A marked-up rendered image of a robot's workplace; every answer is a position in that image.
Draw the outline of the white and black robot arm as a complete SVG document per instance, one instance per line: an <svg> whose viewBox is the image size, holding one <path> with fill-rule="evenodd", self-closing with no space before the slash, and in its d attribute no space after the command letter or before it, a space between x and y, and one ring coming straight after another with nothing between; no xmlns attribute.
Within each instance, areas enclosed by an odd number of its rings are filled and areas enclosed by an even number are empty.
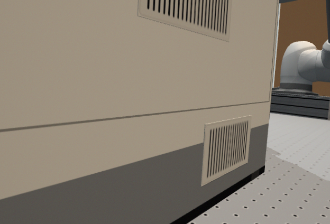
<svg viewBox="0 0 330 224"><path fill-rule="evenodd" d="M307 41L294 42L283 55L280 86L273 93L312 95L316 81L330 82L330 0L326 0L328 40L322 50ZM277 90L279 89L279 90Z"/></svg>

